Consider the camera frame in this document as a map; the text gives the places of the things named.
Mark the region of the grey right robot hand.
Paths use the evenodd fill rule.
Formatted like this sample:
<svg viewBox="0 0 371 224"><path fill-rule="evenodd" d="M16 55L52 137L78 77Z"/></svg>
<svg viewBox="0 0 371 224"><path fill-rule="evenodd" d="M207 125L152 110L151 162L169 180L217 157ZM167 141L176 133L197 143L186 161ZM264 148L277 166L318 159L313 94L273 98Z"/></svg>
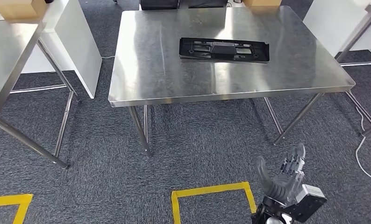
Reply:
<svg viewBox="0 0 371 224"><path fill-rule="evenodd" d="M305 165L305 156L305 146L300 143L289 151L279 173L273 179L269 177L265 159L257 157L257 173L264 194L282 204L291 202L304 177L302 169Z"/></svg>

